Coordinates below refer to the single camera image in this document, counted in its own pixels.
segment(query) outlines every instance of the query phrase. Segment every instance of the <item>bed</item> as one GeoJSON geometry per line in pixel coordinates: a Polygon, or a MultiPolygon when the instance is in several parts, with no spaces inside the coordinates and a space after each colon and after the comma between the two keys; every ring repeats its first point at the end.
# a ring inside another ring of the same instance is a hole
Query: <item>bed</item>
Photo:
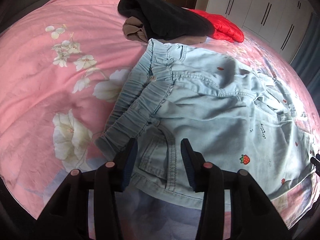
{"type": "MultiPolygon", "coordinates": [[[[34,218],[72,169],[89,171],[106,161],[93,142],[147,46],[125,39],[118,2],[50,0],[1,33],[0,175],[34,218]],[[61,141],[57,131],[70,140],[61,141]]],[[[196,47],[283,80],[295,98],[296,124],[313,136],[319,151],[320,118],[300,78],[273,49],[244,35],[243,43],[207,38],[196,47]]],[[[319,194],[320,177],[313,173],[273,204],[291,228],[319,194]]],[[[134,187],[116,197],[125,239],[195,238],[200,210],[165,203],[134,187]]],[[[93,207],[88,208],[94,238],[93,207]]],[[[225,238],[230,219],[226,208],[225,238]]]]}

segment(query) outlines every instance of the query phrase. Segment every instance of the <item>strawberry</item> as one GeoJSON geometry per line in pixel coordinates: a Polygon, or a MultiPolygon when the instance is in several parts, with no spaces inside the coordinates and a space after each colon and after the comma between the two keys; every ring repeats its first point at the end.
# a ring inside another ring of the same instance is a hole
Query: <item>strawberry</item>
{"type": "Polygon", "coordinates": [[[248,155],[242,154],[240,160],[241,160],[241,163],[243,163],[244,165],[247,165],[250,162],[250,158],[248,155]]]}

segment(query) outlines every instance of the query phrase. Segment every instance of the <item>red puffer jacket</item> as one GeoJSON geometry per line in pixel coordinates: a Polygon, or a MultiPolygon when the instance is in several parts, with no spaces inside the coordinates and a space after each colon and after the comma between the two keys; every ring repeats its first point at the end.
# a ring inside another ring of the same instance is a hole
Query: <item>red puffer jacket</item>
{"type": "Polygon", "coordinates": [[[192,10],[198,15],[208,19],[215,28],[214,33],[210,36],[216,40],[225,40],[230,42],[243,42],[244,34],[243,32],[235,25],[230,22],[228,19],[219,14],[210,14],[201,10],[192,10]]]}

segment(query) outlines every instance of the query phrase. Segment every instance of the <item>blue curtain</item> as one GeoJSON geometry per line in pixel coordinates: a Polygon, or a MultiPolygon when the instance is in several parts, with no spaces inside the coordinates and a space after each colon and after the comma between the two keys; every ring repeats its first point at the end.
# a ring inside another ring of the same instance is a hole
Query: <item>blue curtain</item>
{"type": "Polygon", "coordinates": [[[320,19],[314,13],[291,66],[307,87],[320,113],[320,19]]]}

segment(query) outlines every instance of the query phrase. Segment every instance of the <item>black garment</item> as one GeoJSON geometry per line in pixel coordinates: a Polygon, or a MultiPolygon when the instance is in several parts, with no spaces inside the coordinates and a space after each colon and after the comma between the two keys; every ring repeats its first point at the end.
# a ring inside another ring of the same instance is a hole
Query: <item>black garment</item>
{"type": "Polygon", "coordinates": [[[173,40],[181,36],[209,36],[214,27],[204,17],[162,0],[120,0],[118,12],[138,18],[147,38],[173,40]]]}

